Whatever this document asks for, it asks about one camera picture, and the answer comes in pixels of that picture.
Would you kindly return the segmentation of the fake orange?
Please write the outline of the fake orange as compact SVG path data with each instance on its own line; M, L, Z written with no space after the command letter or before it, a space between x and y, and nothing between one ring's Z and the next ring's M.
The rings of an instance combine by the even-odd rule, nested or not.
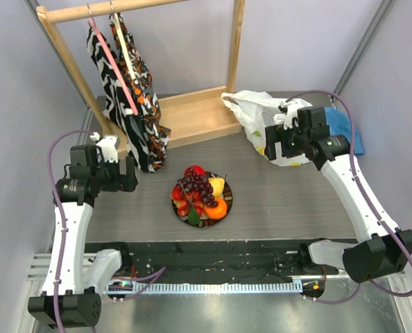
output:
M216 197L210 206L205 206L204 211L209 219L220 220L228 212L228 204L223 198Z

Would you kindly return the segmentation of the fake red apple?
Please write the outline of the fake red apple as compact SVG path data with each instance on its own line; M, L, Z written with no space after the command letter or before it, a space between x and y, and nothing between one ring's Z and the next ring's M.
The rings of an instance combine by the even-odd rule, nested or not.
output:
M206 174L206 171L201 166L198 166L198 165L191 166L191 170L196 172L198 175Z

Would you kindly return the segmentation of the fake red cherry bunch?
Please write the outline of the fake red cherry bunch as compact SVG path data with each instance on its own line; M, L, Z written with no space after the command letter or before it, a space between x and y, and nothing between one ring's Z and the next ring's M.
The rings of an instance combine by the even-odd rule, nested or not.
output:
M175 215L184 223L197 227L205 227L207 216L203 201L197 191L185 192L176 185L171 192L172 208Z

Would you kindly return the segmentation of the fake yellow lemon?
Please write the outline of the fake yellow lemon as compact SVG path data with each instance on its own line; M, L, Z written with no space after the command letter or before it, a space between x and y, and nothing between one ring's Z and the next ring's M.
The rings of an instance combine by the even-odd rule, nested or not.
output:
M212 186L212 194L214 196L221 196L225 186L225 179L220 177L209 178L209 183Z

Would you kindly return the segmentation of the fake purple grapes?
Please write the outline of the fake purple grapes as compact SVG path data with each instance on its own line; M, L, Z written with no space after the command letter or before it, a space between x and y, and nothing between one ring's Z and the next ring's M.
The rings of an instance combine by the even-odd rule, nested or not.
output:
M198 175L191 170L191 166L185 170L184 177L179 179L176 185L179 185L185 192L197 191L206 206L210 206L215 201L216 197L212 194L212 186L209 183L207 173Z

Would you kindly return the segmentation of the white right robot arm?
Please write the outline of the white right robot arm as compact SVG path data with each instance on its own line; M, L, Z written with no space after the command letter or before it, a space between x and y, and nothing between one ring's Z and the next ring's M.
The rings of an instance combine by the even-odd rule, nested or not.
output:
M356 244L329 239L301 246L298 268L315 273L322 265L344 270L356 283L400 272L412 253L412 231L402 230L384 211L350 154L344 135L331 135L323 107L282 106L286 119L265 129L265 155L282 157L304 155L314 163L333 186L355 231Z

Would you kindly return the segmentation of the white plastic bag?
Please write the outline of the white plastic bag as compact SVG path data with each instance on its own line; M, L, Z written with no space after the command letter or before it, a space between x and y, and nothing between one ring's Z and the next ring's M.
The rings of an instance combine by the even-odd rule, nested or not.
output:
M280 108L280 102L287 99L275 98L267 92L242 90L233 94L224 92L221 100L243 126L248 141L265 157L265 127L283 126L286 110Z

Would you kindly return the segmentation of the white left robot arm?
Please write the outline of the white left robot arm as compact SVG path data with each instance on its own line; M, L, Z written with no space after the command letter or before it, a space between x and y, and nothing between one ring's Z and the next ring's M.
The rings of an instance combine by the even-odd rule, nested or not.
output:
M114 136L96 144L73 146L65 176L54 183L55 232L49 269L39 296L28 300L28 312L41 324L63 331L94 327L101 315L101 295L116 275L127 275L132 259L124 242L106 245L83 268L89 221L98 194L132 192L138 182L135 160L120 172Z

